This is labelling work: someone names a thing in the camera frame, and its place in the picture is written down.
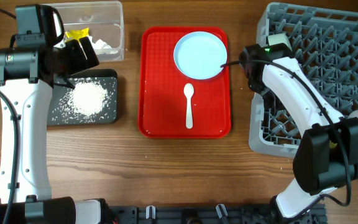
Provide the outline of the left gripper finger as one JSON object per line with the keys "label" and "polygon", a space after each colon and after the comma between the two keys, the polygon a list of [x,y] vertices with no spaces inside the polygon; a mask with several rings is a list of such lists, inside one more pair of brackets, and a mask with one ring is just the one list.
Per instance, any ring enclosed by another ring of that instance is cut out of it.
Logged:
{"label": "left gripper finger", "polygon": [[94,51],[94,48],[91,44],[89,37],[83,37],[80,39],[80,44],[83,48],[84,54],[86,56],[86,66],[87,68],[93,68],[99,65],[98,57]]}
{"label": "left gripper finger", "polygon": [[67,73],[78,73],[87,69],[84,51],[77,40],[73,39],[66,42],[64,51]]}

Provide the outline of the red serving tray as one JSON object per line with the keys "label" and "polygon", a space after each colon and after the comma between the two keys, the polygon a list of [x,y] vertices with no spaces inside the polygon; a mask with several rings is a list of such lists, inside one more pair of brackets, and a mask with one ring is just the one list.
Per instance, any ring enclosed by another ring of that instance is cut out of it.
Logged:
{"label": "red serving tray", "polygon": [[[176,67],[173,50],[190,32],[210,32],[228,44],[218,27],[151,27],[142,37],[139,87],[139,131],[148,138],[222,138],[231,130],[231,91],[229,69],[216,77],[194,80]],[[193,128],[186,128],[184,86],[191,83]]]}

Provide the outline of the clear plastic bin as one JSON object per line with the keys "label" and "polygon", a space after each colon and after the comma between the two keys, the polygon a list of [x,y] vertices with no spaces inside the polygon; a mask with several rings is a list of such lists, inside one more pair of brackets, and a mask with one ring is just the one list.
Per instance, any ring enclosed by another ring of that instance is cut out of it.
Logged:
{"label": "clear plastic bin", "polygon": [[119,1],[64,2],[51,4],[59,12],[64,26],[64,39],[57,47],[63,47],[65,32],[71,29],[89,28],[93,42],[105,41],[117,54],[97,55],[100,62],[121,61],[124,59],[124,13]]}

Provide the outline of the grey dishwasher rack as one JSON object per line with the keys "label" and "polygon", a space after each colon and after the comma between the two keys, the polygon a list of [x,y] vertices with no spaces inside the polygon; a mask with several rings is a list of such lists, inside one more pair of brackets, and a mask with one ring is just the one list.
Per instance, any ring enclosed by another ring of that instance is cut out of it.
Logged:
{"label": "grey dishwasher rack", "polygon": [[[358,110],[357,12],[272,2],[259,19],[256,42],[265,47],[274,34],[288,37],[304,74],[329,104],[346,116]],[[299,143],[298,129],[278,100],[255,94],[250,148],[292,158]]]}

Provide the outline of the white tissue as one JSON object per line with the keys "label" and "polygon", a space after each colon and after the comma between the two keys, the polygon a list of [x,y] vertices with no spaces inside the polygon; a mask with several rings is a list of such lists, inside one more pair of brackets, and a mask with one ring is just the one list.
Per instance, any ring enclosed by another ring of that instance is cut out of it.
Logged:
{"label": "white tissue", "polygon": [[113,55],[118,53],[118,50],[113,49],[105,41],[98,39],[96,42],[93,42],[92,36],[88,36],[88,38],[97,55],[101,55],[101,54]]}

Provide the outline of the green small bowl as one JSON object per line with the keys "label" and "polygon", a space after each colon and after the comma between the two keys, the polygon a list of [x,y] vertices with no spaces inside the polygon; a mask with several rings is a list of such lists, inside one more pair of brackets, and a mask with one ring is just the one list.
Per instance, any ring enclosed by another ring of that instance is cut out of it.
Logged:
{"label": "green small bowl", "polygon": [[274,34],[267,36],[267,45],[271,46],[276,44],[285,44],[289,49],[291,48],[291,43],[286,34]]}

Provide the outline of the yellow plastic cup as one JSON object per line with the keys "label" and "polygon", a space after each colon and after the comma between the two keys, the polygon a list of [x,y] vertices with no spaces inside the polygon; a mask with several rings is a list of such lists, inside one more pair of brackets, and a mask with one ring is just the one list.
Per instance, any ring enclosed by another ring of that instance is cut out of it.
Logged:
{"label": "yellow plastic cup", "polygon": [[335,149],[336,146],[337,146],[337,143],[334,143],[334,142],[332,142],[332,141],[329,142],[329,148],[330,148],[330,149]]}

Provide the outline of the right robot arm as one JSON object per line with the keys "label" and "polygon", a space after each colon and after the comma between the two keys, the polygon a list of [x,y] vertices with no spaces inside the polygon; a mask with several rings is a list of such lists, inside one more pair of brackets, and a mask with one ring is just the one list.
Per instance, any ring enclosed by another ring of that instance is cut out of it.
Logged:
{"label": "right robot arm", "polygon": [[284,43],[244,47],[239,64],[249,88],[272,92],[301,135],[293,159],[295,178],[270,201],[269,221],[290,223],[324,198],[346,207],[358,179],[358,118],[345,118],[310,83]]}

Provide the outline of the light blue plate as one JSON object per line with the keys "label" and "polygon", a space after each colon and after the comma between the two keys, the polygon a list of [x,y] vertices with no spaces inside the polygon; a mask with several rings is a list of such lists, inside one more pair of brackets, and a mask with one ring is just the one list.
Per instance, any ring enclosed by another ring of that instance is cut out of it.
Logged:
{"label": "light blue plate", "polygon": [[207,80],[223,70],[221,66],[227,62],[227,48],[210,32],[190,32],[176,43],[173,60],[186,77]]}

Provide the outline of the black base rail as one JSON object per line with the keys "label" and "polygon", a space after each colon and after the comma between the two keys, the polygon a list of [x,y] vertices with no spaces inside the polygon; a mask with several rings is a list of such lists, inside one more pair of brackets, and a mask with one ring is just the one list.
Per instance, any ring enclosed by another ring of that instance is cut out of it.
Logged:
{"label": "black base rail", "polygon": [[269,206],[250,204],[240,207],[111,207],[121,224],[263,224],[268,223]]}

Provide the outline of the yellow foil wrapper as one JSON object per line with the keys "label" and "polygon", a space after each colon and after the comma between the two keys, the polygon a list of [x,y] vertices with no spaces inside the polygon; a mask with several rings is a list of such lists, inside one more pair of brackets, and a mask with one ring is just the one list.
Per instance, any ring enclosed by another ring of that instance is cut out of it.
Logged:
{"label": "yellow foil wrapper", "polygon": [[69,30],[65,32],[65,42],[70,40],[80,40],[81,38],[88,37],[90,35],[90,29],[84,28],[80,30]]}

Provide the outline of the white plastic spoon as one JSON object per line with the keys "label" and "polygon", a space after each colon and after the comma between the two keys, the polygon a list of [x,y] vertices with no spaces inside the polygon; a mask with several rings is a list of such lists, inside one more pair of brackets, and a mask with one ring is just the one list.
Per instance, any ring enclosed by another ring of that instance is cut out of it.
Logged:
{"label": "white plastic spoon", "polygon": [[194,95],[194,87],[191,83],[187,83],[184,86],[184,95],[186,97],[186,128],[192,129],[193,128],[193,114],[192,114],[192,105],[191,99]]}

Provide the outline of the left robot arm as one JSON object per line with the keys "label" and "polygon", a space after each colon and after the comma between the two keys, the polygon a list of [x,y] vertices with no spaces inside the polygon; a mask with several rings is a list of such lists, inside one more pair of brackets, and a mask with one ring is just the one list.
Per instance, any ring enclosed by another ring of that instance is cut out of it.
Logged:
{"label": "left robot arm", "polygon": [[64,43],[52,6],[17,6],[14,18],[17,33],[0,49],[0,223],[106,223],[111,217],[102,199],[52,198],[46,161],[54,79],[97,66],[91,42]]}

